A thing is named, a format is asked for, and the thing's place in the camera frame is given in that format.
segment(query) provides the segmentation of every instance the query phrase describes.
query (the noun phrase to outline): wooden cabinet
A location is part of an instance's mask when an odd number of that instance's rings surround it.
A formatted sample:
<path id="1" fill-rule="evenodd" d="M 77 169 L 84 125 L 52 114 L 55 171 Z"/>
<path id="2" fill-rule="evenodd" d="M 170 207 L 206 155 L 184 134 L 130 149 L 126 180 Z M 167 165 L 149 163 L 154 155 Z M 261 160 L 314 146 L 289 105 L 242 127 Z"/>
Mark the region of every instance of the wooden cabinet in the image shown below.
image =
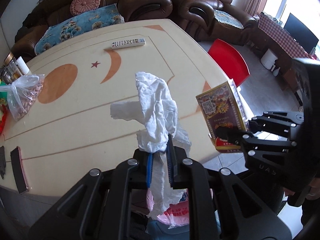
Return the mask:
<path id="1" fill-rule="evenodd" d="M 271 49 L 276 54 L 278 57 L 275 61 L 276 67 L 280 67 L 280 74 L 283 76 L 291 90 L 296 92 L 298 84 L 296 82 L 294 71 L 291 69 L 291 57 L 279 46 L 278 43 L 258 27 L 255 27 L 252 30 L 252 33 L 250 34 L 250 41 L 255 44 L 257 49 L 254 52 L 259 58 L 261 58 L 268 49 Z"/>

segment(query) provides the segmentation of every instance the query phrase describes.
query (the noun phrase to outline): pillow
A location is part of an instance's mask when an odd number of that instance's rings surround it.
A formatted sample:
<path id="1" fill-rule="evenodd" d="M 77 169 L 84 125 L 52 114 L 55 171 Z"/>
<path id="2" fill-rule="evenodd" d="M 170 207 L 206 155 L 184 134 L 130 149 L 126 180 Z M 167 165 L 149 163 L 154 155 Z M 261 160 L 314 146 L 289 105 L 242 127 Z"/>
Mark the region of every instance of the pillow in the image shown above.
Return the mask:
<path id="1" fill-rule="evenodd" d="M 70 13 L 73 16 L 92 11 L 99 8 L 100 0 L 73 0 L 70 6 Z"/>
<path id="2" fill-rule="evenodd" d="M 214 17 L 220 23 L 225 23 L 236 28 L 243 29 L 241 22 L 226 12 L 214 9 Z"/>
<path id="3" fill-rule="evenodd" d="M 116 4 L 85 12 L 49 27 L 36 44 L 35 54 L 39 55 L 47 49 L 82 33 L 119 23 L 124 23 L 124 19 L 119 14 Z"/>

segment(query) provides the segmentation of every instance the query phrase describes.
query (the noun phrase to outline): round table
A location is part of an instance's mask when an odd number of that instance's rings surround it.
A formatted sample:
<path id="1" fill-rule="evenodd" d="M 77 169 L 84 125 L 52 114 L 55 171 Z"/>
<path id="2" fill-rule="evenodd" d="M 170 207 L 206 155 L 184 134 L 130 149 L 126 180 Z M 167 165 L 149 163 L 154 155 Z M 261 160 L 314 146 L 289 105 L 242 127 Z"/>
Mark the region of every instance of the round table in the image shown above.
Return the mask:
<path id="1" fill-rule="evenodd" d="M 146 45 L 111 50 L 112 42 L 144 38 Z M 21 148 L 29 193 L 62 196 L 90 169 L 113 169 L 133 156 L 137 121 L 113 120 L 110 104 L 137 101 L 135 73 L 164 79 L 192 142 L 190 157 L 218 155 L 196 95 L 227 80 L 214 60 L 167 19 L 135 21 L 97 29 L 64 41 L 35 57 L 32 73 L 45 74 L 43 92 L 18 122 L 8 117 L 1 135 L 7 161 L 0 186 L 17 190 L 10 151 Z"/>

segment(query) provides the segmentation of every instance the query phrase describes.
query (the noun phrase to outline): red star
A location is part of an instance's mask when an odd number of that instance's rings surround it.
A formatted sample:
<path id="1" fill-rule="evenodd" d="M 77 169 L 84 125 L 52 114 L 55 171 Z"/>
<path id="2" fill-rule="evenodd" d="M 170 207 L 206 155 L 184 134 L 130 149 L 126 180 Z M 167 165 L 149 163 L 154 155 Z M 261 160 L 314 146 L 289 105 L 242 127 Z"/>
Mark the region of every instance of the red star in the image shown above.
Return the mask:
<path id="1" fill-rule="evenodd" d="M 98 63 L 98 61 L 96 61 L 96 63 L 91 63 L 92 64 L 92 67 L 98 67 L 98 64 L 100 64 L 100 63 Z"/>

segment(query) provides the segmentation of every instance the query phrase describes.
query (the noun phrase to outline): red chair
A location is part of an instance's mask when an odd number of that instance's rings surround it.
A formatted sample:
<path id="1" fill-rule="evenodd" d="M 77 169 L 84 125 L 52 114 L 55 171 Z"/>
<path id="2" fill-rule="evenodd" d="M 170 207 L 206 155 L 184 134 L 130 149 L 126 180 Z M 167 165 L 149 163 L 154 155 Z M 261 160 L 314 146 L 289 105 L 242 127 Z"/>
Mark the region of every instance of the red chair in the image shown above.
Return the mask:
<path id="1" fill-rule="evenodd" d="M 228 43 L 216 39 L 208 51 L 227 76 L 235 81 L 236 86 L 250 76 L 246 62 L 240 53 Z"/>

